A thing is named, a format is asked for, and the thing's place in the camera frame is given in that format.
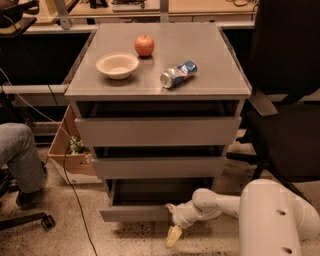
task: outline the soda can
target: soda can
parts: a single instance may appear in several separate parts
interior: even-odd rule
[[[192,60],[188,60],[176,67],[167,69],[161,74],[160,80],[163,87],[169,89],[194,75],[197,70],[198,67],[196,63]]]

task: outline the chair wheel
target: chair wheel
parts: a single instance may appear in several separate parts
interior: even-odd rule
[[[41,224],[44,229],[50,229],[56,225],[56,222],[54,221],[54,218],[51,215],[47,215],[42,218]]]

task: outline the red apple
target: red apple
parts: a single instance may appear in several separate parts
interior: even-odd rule
[[[134,41],[134,48],[139,56],[149,57],[154,50],[154,41],[148,35],[140,35]]]

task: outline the floor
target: floor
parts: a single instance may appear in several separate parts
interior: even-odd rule
[[[233,151],[250,150],[238,144],[230,148]],[[47,160],[47,151],[46,147],[38,150],[43,161]],[[40,221],[35,221],[0,231],[0,255],[239,255],[238,220],[230,216],[222,214],[214,220],[196,222],[184,231],[174,247],[167,248],[165,243],[172,223],[104,222],[99,209],[107,205],[108,198],[102,184],[75,185],[90,242],[75,192],[50,159],[47,170],[48,180],[36,208],[20,210],[15,204],[16,192],[7,193],[2,197],[0,219],[44,211],[54,217],[56,226],[46,231]],[[252,170],[253,167],[247,164],[228,160],[215,192],[239,195]],[[299,188],[320,213],[320,183],[299,184]],[[302,250],[304,256],[320,255],[320,236],[302,242]]]

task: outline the gray drawer cabinet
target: gray drawer cabinet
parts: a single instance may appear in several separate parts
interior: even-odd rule
[[[95,69],[104,54],[135,54],[130,43],[141,33],[152,36],[156,48],[129,78],[111,80]],[[164,89],[161,72],[186,58],[198,73]],[[212,188],[250,93],[214,24],[100,25],[65,96],[110,199],[101,206],[104,221],[168,220],[165,203]]]

